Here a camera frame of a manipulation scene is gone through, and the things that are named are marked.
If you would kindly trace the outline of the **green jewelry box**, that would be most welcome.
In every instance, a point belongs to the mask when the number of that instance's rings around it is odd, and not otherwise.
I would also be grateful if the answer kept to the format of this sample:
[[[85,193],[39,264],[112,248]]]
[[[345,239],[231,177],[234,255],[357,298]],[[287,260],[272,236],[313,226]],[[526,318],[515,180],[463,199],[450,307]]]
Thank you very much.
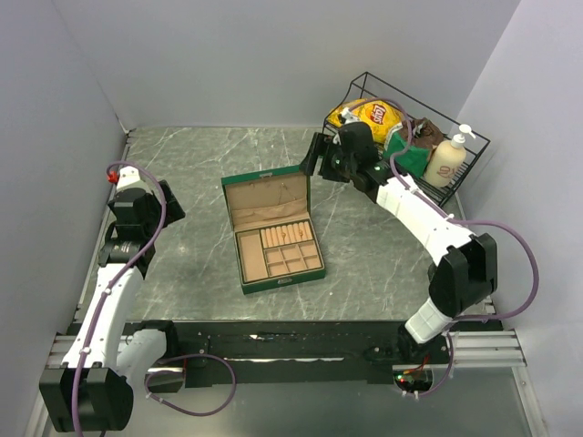
[[[245,295],[326,276],[310,179],[297,166],[228,176],[221,186]]]

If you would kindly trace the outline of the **green jewelry tray insert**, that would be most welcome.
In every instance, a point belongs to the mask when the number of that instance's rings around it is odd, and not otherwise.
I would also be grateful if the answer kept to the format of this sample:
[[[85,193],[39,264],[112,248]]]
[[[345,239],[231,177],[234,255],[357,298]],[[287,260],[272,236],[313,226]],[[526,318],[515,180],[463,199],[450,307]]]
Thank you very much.
[[[325,272],[309,219],[238,231],[235,238],[244,285]]]

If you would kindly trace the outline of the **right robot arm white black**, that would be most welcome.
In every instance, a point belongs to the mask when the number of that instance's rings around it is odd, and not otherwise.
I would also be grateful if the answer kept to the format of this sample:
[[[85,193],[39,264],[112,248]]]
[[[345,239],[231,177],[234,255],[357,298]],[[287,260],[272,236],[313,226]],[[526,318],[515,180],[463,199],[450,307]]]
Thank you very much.
[[[404,324],[398,341],[405,361],[419,362],[430,351],[429,341],[496,291],[494,239],[455,224],[412,177],[381,158],[364,122],[344,125],[335,135],[314,134],[300,170],[308,177],[353,184],[397,218],[430,255],[428,298]]]

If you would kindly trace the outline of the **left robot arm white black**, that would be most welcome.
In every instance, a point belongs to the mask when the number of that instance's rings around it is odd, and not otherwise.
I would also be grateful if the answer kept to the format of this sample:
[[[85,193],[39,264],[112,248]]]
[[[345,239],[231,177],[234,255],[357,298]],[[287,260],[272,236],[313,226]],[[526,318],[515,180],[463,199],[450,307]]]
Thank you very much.
[[[144,380],[156,362],[169,366],[180,355],[172,323],[139,324],[127,345],[128,313],[155,255],[154,241],[185,213],[166,181],[150,187],[136,168],[111,173],[116,186],[109,225],[97,257],[97,284],[87,315],[60,364],[43,371],[39,389],[58,432],[121,431]]]

